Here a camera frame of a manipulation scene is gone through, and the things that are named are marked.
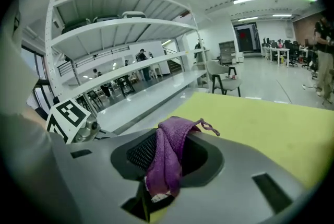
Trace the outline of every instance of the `yellow tabletop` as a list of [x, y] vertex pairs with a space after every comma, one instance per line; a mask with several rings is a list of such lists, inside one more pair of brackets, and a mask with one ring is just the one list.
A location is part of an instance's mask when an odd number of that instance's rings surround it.
[[194, 93], [173, 115], [192, 121], [203, 118], [220, 137], [261, 151], [307, 188], [324, 176], [333, 158], [334, 111]]

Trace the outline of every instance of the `staircase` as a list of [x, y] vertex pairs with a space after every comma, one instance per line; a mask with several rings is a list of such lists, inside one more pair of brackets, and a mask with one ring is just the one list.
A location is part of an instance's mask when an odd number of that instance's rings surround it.
[[[164, 51], [165, 55], [177, 53], [177, 51], [173, 51], [173, 50], [168, 49], [164, 46], [163, 46], [163, 51]], [[180, 63], [181, 63], [180, 58], [174, 58], [174, 59], [171, 59], [171, 60], [167, 61], [167, 64], [168, 64], [168, 67], [169, 67], [169, 70], [170, 70], [171, 74], [176, 75], [176, 74], [179, 74], [179, 73], [182, 72], [182, 67], [181, 67]]]

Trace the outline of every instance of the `gray chair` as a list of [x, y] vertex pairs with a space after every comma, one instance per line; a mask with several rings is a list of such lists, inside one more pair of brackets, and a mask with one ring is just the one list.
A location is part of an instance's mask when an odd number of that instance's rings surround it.
[[224, 75], [227, 73], [230, 75], [231, 70], [233, 70], [234, 74], [236, 75], [235, 67], [222, 66], [215, 61], [207, 61], [207, 69], [210, 80], [212, 81], [212, 93], [214, 93], [216, 88], [220, 88], [223, 95], [226, 95], [227, 91], [238, 89], [239, 97], [241, 97], [241, 79], [228, 79]]

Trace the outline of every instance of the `shelf board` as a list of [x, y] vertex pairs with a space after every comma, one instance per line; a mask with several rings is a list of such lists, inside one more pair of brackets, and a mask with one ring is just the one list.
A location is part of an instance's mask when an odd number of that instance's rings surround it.
[[196, 27], [157, 19], [117, 19], [92, 23], [65, 33], [49, 43], [72, 60], [102, 53], [115, 46], [177, 38]]
[[186, 55], [186, 54], [193, 54], [194, 52], [195, 50], [187, 51], [187, 52], [181, 51], [178, 53], [167, 54], [167, 55], [163, 55], [163, 56], [159, 56], [155, 58], [150, 58], [146, 61], [142, 61], [142, 62], [138, 62], [138, 63], [130, 64], [128, 66], [121, 67], [119, 69], [106, 73], [102, 76], [89, 80], [88, 82], [82, 84], [81, 86], [64, 93], [64, 99], [74, 98], [84, 92], [90, 91], [98, 86], [101, 86], [106, 82], [110, 82], [111, 80], [115, 80], [117, 78], [120, 78], [121, 76], [130, 74], [133, 71], [137, 71], [139, 69], [143, 69], [153, 64], [171, 60], [171, 59], [174, 59], [174, 58]]
[[129, 96], [99, 112], [98, 123], [103, 130], [113, 132], [149, 111], [205, 73], [206, 70], [180, 73]]
[[141, 11], [147, 18], [174, 20], [188, 7], [173, 0], [58, 0], [53, 3], [63, 23], [96, 16], [119, 15], [125, 11]]

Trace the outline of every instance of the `purple cloth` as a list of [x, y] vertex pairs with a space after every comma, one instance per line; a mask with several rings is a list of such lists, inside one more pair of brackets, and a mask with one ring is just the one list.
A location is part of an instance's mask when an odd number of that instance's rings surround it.
[[184, 140], [189, 131], [200, 131], [196, 126], [199, 123], [204, 129], [212, 130], [217, 136], [220, 136], [220, 133], [202, 118], [193, 122], [172, 116], [159, 123], [156, 132], [156, 156], [146, 173], [146, 185], [152, 197], [168, 191], [177, 197], [182, 176], [181, 160]]

